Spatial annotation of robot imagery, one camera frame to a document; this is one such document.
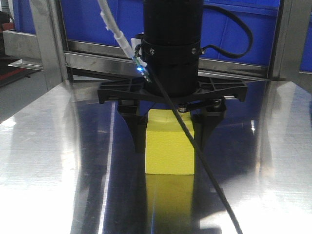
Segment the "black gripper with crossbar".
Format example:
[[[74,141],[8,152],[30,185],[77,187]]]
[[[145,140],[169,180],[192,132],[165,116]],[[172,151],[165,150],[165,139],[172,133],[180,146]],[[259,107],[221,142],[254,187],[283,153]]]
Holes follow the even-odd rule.
[[[224,119],[225,97],[244,101],[247,85],[241,80],[209,78],[198,75],[200,42],[187,45],[157,45],[143,39],[137,47],[146,67],[139,67],[140,76],[118,81],[105,81],[97,90],[101,104],[118,100],[117,111],[131,133],[135,152],[145,153],[147,117],[140,114],[140,101],[165,103],[164,90],[173,104],[184,112],[200,109],[192,115],[195,141],[201,149]]]

